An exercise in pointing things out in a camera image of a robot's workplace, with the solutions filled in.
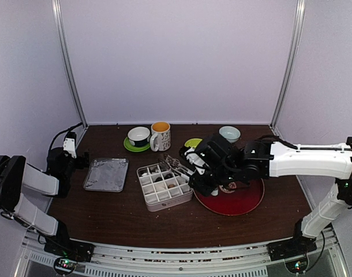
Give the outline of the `white metal tongs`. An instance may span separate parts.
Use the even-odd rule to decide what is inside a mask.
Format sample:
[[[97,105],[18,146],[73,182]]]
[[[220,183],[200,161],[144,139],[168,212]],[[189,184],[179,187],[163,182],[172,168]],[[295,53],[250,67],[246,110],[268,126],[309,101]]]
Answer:
[[[206,176],[205,186],[211,186],[215,188],[211,195],[217,196],[219,194],[219,188],[218,185],[215,184],[214,172],[209,167],[209,165],[207,165],[206,162],[203,161],[198,154],[196,154],[196,148],[182,147],[179,151],[179,154],[181,155],[181,158],[184,161],[189,162],[191,164],[190,167],[182,164],[178,159],[173,158],[169,154],[163,154],[163,157],[159,158],[158,162],[162,166],[165,166],[168,169],[172,169],[175,172],[179,173],[181,176],[187,176],[188,183],[189,178],[192,174],[204,174]]]

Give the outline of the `silver divided tin box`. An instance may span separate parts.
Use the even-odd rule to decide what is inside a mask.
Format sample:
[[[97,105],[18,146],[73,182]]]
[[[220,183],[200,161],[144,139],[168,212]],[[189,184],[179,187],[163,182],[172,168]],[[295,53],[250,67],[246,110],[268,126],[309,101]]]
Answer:
[[[187,176],[181,176],[159,163],[140,167],[136,173],[150,212],[187,203],[193,197],[193,189],[188,184]],[[175,187],[169,189],[169,184],[174,184]],[[164,187],[164,190],[158,192],[156,188],[160,186]]]

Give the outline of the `bunny print tin lid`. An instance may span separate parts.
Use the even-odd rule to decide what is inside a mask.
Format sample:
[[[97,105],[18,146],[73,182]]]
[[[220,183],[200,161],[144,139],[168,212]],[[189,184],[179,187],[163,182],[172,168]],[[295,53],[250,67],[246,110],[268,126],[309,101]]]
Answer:
[[[128,167],[126,158],[96,158],[89,166],[83,188],[93,192],[122,192]]]

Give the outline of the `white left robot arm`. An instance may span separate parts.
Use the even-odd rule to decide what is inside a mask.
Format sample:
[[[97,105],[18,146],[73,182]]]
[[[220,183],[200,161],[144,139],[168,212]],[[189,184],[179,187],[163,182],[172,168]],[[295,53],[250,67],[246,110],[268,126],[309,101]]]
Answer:
[[[61,147],[50,147],[47,168],[40,170],[29,164],[25,156],[0,155],[0,210],[9,219],[17,219],[47,237],[54,237],[52,247],[61,256],[74,252],[74,243],[66,236],[64,224],[43,212],[24,195],[24,190],[36,191],[46,197],[65,198],[70,180],[78,169],[89,165],[89,156],[76,153],[77,135],[66,131]]]

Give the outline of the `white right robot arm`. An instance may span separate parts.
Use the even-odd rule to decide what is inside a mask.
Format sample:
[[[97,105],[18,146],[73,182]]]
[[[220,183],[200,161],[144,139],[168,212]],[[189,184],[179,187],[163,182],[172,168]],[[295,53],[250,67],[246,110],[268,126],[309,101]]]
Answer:
[[[352,137],[333,145],[291,144],[265,135],[237,148],[220,134],[202,139],[197,147],[183,146],[180,157],[195,169],[190,186],[209,196],[219,185],[248,185],[256,179],[287,175],[333,177],[325,198],[299,222],[299,233],[287,242],[287,250],[298,255],[344,210],[352,207]]]

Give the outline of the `red round tray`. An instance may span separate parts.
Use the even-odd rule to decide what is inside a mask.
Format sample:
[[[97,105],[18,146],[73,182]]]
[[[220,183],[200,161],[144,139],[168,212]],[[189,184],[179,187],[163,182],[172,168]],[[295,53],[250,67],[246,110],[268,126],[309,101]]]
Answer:
[[[217,196],[203,196],[194,191],[196,199],[208,210],[224,216],[238,216],[256,209],[263,200],[265,185],[262,179],[250,181],[250,186],[237,183],[237,190],[226,193],[219,189]]]

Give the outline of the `lime green bowl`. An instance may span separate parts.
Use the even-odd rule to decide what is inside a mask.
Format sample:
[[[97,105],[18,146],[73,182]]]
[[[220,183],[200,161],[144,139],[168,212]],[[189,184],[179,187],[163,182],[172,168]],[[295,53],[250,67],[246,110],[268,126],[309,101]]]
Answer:
[[[201,139],[201,138],[190,138],[189,140],[187,140],[184,143],[184,146],[185,147],[196,148],[202,142],[202,140],[203,139]]]

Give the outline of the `pale blue ceramic bowl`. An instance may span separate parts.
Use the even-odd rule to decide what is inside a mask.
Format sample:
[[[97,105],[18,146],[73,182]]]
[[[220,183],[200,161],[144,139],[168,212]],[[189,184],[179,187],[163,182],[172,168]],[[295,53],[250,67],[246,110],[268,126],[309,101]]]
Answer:
[[[219,129],[219,134],[232,144],[236,143],[241,137],[239,129],[233,126],[222,126]]]

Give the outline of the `white patterned mug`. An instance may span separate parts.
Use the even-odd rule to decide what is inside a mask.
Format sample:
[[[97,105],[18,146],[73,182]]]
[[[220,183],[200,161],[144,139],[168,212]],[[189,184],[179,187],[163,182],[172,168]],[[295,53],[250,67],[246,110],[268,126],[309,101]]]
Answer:
[[[149,141],[154,152],[166,151],[171,147],[171,126],[168,122],[155,122],[151,126]]]

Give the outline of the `green saucer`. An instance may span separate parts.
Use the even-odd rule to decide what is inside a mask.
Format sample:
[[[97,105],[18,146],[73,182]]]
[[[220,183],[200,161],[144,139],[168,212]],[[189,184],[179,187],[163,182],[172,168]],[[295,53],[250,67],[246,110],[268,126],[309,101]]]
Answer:
[[[150,144],[146,143],[144,145],[138,146],[135,143],[131,143],[130,139],[128,137],[126,137],[123,141],[123,146],[125,147],[126,150],[130,151],[130,152],[144,152],[148,149],[150,149]]]

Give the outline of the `dark white-lined cup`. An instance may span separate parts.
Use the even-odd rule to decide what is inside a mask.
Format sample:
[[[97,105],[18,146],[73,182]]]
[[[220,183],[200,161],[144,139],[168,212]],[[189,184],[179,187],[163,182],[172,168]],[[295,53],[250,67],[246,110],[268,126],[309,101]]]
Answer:
[[[150,136],[151,131],[143,126],[135,127],[128,132],[128,138],[130,139],[130,142],[132,144],[135,143],[138,146],[148,143]]]

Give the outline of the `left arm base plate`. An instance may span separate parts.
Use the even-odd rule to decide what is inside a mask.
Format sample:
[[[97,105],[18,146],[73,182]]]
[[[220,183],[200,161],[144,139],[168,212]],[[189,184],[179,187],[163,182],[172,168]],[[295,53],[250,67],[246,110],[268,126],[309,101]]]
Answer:
[[[67,245],[46,237],[44,251],[77,262],[90,262],[95,246],[87,242],[69,240]]]

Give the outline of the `aluminium front rail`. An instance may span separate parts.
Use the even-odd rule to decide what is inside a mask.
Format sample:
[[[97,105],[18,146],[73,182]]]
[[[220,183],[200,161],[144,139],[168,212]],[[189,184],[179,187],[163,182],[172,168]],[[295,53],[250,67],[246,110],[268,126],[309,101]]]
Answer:
[[[289,267],[304,258],[304,276],[350,276],[335,233],[324,234],[317,250],[276,261],[265,242],[186,249],[96,243],[91,261],[76,263],[70,276],[293,276]]]

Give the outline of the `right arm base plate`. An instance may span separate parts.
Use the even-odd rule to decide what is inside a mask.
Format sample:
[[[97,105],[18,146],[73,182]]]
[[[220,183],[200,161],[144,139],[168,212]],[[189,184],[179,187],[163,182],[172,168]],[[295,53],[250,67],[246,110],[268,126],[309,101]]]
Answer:
[[[316,240],[305,237],[290,238],[271,242],[267,245],[271,261],[288,259],[307,254],[317,249]]]

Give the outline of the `left aluminium frame post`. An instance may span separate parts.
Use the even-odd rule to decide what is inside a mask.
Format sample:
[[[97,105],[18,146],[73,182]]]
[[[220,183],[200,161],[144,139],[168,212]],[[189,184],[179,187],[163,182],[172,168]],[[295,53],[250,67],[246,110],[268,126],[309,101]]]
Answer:
[[[65,29],[63,24],[61,1],[52,0],[51,3],[53,8],[53,16],[54,16],[54,20],[57,28],[57,33],[58,33],[59,45],[61,48],[61,53],[63,58],[63,66],[64,66],[66,78],[68,81],[69,91],[72,95],[73,103],[78,113],[79,119],[83,125],[83,128],[87,128],[88,123],[84,115],[84,110],[81,104],[80,97],[78,95],[77,85],[73,74],[72,63],[69,56],[69,49],[66,41]]]

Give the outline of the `aluminium frame post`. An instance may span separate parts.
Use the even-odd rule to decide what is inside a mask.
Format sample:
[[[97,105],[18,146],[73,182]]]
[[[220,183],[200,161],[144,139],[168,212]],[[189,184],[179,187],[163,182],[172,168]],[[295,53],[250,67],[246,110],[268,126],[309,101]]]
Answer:
[[[61,48],[61,53],[63,58],[63,66],[64,66],[66,78],[68,81],[69,91],[72,95],[73,103],[78,113],[79,119],[83,125],[83,128],[87,128],[88,123],[84,115],[84,110],[81,104],[80,97],[78,95],[77,85],[73,74],[72,63],[69,56],[69,49],[66,41],[65,29],[63,24],[61,1],[52,0],[51,3],[53,8],[53,16],[54,16],[54,20],[57,28],[57,33],[58,33],[59,45]]]
[[[293,22],[293,31],[291,36],[291,42],[289,47],[289,54],[287,57],[286,68],[284,70],[282,84],[280,86],[278,101],[276,102],[275,111],[271,120],[270,127],[273,131],[277,129],[279,122],[279,117],[282,112],[284,101],[289,90],[290,80],[295,65],[295,58],[299,49],[301,42],[302,30],[304,26],[305,19],[305,9],[306,9],[306,0],[298,0],[297,7],[295,10],[295,17]]]

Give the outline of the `right aluminium frame post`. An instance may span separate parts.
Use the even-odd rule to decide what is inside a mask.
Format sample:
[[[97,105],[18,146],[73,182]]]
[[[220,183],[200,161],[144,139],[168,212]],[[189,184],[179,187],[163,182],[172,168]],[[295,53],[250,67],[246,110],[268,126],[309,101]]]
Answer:
[[[290,80],[295,65],[295,58],[299,49],[301,42],[302,30],[304,26],[305,19],[305,9],[306,9],[306,0],[298,0],[297,7],[295,10],[295,17],[293,22],[293,31],[291,36],[291,42],[289,47],[289,54],[287,57],[286,68],[284,70],[282,84],[280,86],[278,101],[276,102],[275,111],[271,120],[270,127],[273,131],[277,129],[279,122],[279,117],[282,112],[284,101],[289,90]]]

